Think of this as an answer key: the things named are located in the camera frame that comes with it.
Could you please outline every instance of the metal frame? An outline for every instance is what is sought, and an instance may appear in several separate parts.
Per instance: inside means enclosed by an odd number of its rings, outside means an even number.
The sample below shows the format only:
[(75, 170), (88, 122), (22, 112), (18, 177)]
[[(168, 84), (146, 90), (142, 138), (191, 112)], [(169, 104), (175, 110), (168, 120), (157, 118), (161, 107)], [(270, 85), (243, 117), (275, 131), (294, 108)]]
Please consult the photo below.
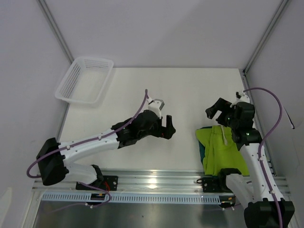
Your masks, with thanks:
[[(65, 56), (67, 57), (68, 61), (72, 63), (74, 58), (68, 48), (67, 43), (65, 42), (56, 22), (55, 19), (48, 8), (48, 5), (45, 0), (36, 0), (38, 5), (41, 8), (41, 11), (45, 15), (45, 18), (53, 31), (62, 51), (64, 52)], [(265, 43), (268, 41), (270, 35), (272, 34), (276, 24), (279, 22), (283, 12), (286, 10), (290, 0), (282, 0), (279, 7), (277, 8), (271, 22), (267, 26), (263, 36), (261, 37), (259, 44), (257, 45), (255, 51), (253, 52), (252, 56), (250, 57), (245, 69), (240, 71), (242, 81), (244, 84), (244, 88), (249, 88), (248, 80), (246, 78), (248, 71), (250, 70), (251, 66), (253, 65), (254, 61), (258, 57), (258, 54), (263, 49)], [(252, 94), (248, 93), (251, 101), (254, 104)], [(67, 113), (69, 110), (69, 105), (67, 105), (60, 128), (57, 133), (57, 139), (60, 138), (62, 129), (64, 126), (64, 122), (67, 117)], [(262, 133), (262, 126), (259, 120), (258, 115), (255, 117), (255, 124), (257, 129)], [(267, 144), (265, 145), (265, 151), (267, 155), (270, 157), (269, 148)], [(204, 173), (202, 171), (164, 171), (164, 170), (141, 170), (141, 171), (132, 171), (132, 170), (103, 170), (104, 175), (117, 175), (119, 176), (119, 184), (117, 192), (115, 192), (115, 196), (129, 196), (126, 197), (125, 200), (122, 198), (118, 198), (119, 202), (130, 202), (134, 201), (137, 202), (134, 198), (130, 198), (133, 196), (175, 196), (179, 199), (185, 198), (192, 198), (192, 197), (216, 197), (218, 196), (229, 196), (232, 195), (230, 193), (221, 193), (221, 194), (213, 194), (213, 193), (204, 193), (202, 191), (202, 187), (196, 183), (196, 180), (203, 177)], [(286, 197), (286, 199), (291, 200), (289, 188), (287, 185), (287, 181), (283, 177), (275, 177), (275, 181)], [(73, 196), (75, 194), (91, 194), (92, 192), (96, 191), (77, 191), (75, 190), (75, 182), (61, 182), (57, 185), (52, 186), (48, 189), (46, 186), (42, 185), (42, 181), (36, 180), (33, 187), (31, 203), (28, 208), (28, 213), (25, 217), (23, 227), (24, 228), (31, 228), (34, 225), (35, 217), (38, 211), (38, 207), (40, 205), (40, 201), (43, 198), (45, 200), (45, 196), (48, 194), (50, 195), (50, 191), (52, 191), (53, 195), (70, 195)], [(293, 217), (291, 223), (289, 224), (289, 228), (297, 228), (298, 223), (296, 221), (296, 216)]]
[[(104, 175), (118, 176), (117, 191), (113, 202), (125, 203), (170, 203), (170, 204), (219, 204), (220, 196), (233, 196), (233, 193), (204, 193), (196, 180), (204, 177), (202, 171), (196, 170), (102, 170)], [(286, 178), (274, 177), (276, 184), (288, 200), (290, 191)], [(24, 228), (34, 225), (41, 200), (88, 201), (91, 193), (98, 191), (81, 191), (75, 189), (76, 182), (64, 181), (52, 187), (44, 186), (36, 180), (33, 197), (25, 219)]]
[(54, 33), (63, 53), (65, 54), (66, 58), (69, 60), (70, 64), (72, 64), (72, 62), (74, 61), (74, 58), (72, 56), (72, 53), (70, 51), (70, 49), (67, 46), (67, 43), (65, 41), (65, 39), (63, 38), (57, 23), (55, 22), (55, 19), (51, 13), (51, 11), (48, 8), (48, 5), (46, 3), (45, 0), (36, 0), (38, 5), (40, 6), (40, 9), (42, 11), (42, 13), (44, 14), (49, 27), (51, 28), (52, 32)]
[(269, 37), (271, 36), (274, 28), (278, 24), (280, 18), (282, 17), (283, 13), (287, 9), (287, 6), (289, 5), (290, 2), (291, 2), (291, 0), (282, 0), (280, 5), (276, 9), (276, 12), (275, 12), (274, 16), (272, 17), (269, 25), (267, 26), (263, 36), (261, 37), (256, 49), (254, 50), (254, 52), (252, 53), (251, 57), (249, 58), (249, 60), (246, 64), (246, 67), (244, 69), (245, 76), (247, 75), (248, 71), (250, 70), (250, 68), (251, 68), (252, 64), (254, 63), (254, 61), (256, 60), (256, 58), (258, 57), (258, 54), (261, 52), (261, 50), (265, 46), (266, 42), (269, 40)]

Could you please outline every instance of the laundry basket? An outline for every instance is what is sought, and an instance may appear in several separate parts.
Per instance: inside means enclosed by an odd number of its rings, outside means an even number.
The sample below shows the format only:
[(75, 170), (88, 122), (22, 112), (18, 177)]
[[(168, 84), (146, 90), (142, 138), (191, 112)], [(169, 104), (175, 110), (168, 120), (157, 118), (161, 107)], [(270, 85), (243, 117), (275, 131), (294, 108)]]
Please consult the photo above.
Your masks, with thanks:
[(76, 58), (57, 88), (55, 97), (69, 103), (95, 105), (105, 97), (113, 65), (113, 61), (104, 58)]

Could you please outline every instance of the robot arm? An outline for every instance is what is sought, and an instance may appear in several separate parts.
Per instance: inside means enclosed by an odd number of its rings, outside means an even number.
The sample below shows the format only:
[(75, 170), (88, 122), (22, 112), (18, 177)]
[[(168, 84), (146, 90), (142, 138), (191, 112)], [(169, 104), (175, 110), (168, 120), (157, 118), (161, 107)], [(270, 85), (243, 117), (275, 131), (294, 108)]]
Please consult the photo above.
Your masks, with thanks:
[(220, 98), (211, 108), (206, 110), (207, 117), (212, 119), (217, 111), (221, 114), (216, 121), (231, 128), (232, 139), (242, 154), (250, 173), (252, 185), (248, 185), (237, 169), (222, 169), (220, 182), (230, 189), (245, 209), (244, 217), (248, 228), (278, 228), (278, 210), (276, 197), (286, 228), (295, 209), (291, 201), (284, 201), (267, 164), (264, 147), (259, 146), (262, 137), (253, 128), (255, 107), (250, 104), (248, 96), (237, 93), (237, 101), (230, 103)]
[(44, 185), (53, 185), (61, 181), (77, 181), (100, 187), (104, 179), (97, 165), (80, 165), (75, 161), (86, 156), (108, 150), (116, 150), (136, 142), (148, 135), (170, 139), (176, 132), (172, 117), (167, 116), (166, 127), (162, 126), (162, 100), (146, 99), (148, 110), (139, 113), (125, 128), (119, 130), (130, 119), (113, 125), (103, 133), (79, 141), (57, 142), (48, 139), (37, 155), (37, 159), (56, 149), (61, 149), (38, 162)]

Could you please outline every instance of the green cloth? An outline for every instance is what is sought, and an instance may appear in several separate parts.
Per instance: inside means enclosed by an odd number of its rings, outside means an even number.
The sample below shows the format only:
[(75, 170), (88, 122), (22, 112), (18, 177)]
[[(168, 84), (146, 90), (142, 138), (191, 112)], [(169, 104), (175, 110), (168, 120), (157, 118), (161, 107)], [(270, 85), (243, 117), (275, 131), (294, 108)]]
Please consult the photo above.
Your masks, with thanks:
[(198, 141), (205, 146), (203, 166), (206, 175), (217, 176), (223, 168), (236, 168), (243, 176), (248, 176), (249, 171), (245, 160), (232, 141), (231, 129), (224, 127), (224, 134), (228, 142), (224, 144), (222, 129), (220, 126), (198, 129), (196, 132)]

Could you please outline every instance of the white wall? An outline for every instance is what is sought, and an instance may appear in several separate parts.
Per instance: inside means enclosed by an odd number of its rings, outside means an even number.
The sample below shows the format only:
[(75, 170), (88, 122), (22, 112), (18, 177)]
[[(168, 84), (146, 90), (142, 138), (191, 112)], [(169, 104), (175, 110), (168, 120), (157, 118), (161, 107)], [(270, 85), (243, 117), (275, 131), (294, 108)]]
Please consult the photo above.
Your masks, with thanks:
[(244, 68), (279, 0), (47, 0), (74, 57)]
[(20, 227), (33, 186), (26, 169), (58, 131), (65, 103), (54, 91), (68, 67), (35, 0), (0, 2), (0, 197), (13, 193), (3, 228)]
[[(295, 125), (291, 129), (285, 112), (268, 144), (275, 170), (287, 177), (299, 218), (304, 218), (304, 1), (290, 2), (250, 69), (248, 80), (250, 87), (265, 87), (277, 94)], [(265, 92), (254, 91), (253, 95), (266, 132), (277, 120), (277, 104)]]

